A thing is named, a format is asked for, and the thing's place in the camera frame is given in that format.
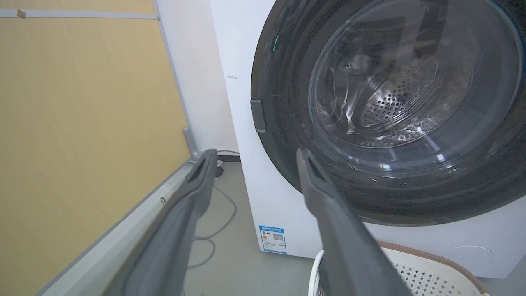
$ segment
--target gray floor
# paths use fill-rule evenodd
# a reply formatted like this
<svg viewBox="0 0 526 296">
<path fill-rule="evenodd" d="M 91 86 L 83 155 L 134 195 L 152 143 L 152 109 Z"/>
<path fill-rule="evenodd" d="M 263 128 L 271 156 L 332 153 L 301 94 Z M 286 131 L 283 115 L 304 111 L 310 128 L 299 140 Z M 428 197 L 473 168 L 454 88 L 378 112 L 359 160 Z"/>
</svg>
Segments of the gray floor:
<svg viewBox="0 0 526 296">
<path fill-rule="evenodd" d="M 232 223 L 212 240 L 216 252 L 209 262 L 187 271 L 186 296 L 307 295 L 311 259 L 261 252 L 252 223 L 241 165 L 223 164 L 225 172 L 216 186 L 237 204 Z M 199 220 L 197 235 L 217 231 L 230 217 L 232 204 L 214 190 L 207 213 Z M 211 251 L 206 241 L 196 241 L 190 264 L 205 259 Z M 492 296 L 526 294 L 526 260 L 504 280 L 482 279 Z"/>
</svg>

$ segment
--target round glass door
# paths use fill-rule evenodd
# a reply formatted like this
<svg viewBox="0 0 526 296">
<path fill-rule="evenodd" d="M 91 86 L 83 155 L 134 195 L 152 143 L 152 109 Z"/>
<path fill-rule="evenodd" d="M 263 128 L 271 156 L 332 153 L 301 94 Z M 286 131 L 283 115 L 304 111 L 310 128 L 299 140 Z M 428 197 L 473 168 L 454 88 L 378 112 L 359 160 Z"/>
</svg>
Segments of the round glass door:
<svg viewBox="0 0 526 296">
<path fill-rule="evenodd" d="M 365 221 L 429 225 L 526 194 L 520 2 L 277 2 L 252 74 L 297 189 L 310 149 Z"/>
</svg>

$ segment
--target white washing machine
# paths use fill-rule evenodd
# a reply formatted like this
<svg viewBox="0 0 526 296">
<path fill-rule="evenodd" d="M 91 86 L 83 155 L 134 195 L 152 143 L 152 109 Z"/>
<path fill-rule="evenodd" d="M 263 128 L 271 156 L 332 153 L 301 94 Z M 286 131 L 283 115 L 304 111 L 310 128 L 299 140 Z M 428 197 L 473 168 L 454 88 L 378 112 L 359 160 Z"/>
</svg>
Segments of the white washing machine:
<svg viewBox="0 0 526 296">
<path fill-rule="evenodd" d="M 377 240 L 505 278 L 526 253 L 525 1 L 212 0 L 261 250 L 322 248 L 310 149 Z"/>
</svg>

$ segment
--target white plastic basket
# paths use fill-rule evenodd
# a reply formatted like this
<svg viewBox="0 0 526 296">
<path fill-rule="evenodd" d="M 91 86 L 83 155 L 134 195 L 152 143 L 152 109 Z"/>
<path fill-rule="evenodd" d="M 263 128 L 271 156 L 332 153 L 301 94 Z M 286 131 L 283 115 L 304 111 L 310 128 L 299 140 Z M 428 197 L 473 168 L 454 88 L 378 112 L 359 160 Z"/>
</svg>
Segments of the white plastic basket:
<svg viewBox="0 0 526 296">
<path fill-rule="evenodd" d="M 415 296 L 489 296 L 477 277 L 451 260 L 400 245 L 378 244 Z M 323 253 L 321 250 L 314 259 L 309 296 L 330 296 L 324 292 L 319 279 Z"/>
</svg>

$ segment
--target yellow wooden board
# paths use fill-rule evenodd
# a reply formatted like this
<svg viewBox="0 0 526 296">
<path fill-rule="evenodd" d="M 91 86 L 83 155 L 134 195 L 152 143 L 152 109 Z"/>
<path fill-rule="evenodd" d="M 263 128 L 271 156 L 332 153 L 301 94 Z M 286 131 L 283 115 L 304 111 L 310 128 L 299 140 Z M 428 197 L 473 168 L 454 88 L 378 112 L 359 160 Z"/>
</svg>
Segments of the yellow wooden board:
<svg viewBox="0 0 526 296">
<path fill-rule="evenodd" d="M 153 0 L 1 0 L 0 9 L 51 9 L 155 14 Z"/>
<path fill-rule="evenodd" d="M 189 158 L 156 20 L 0 19 L 0 294 L 34 295 Z"/>
</svg>

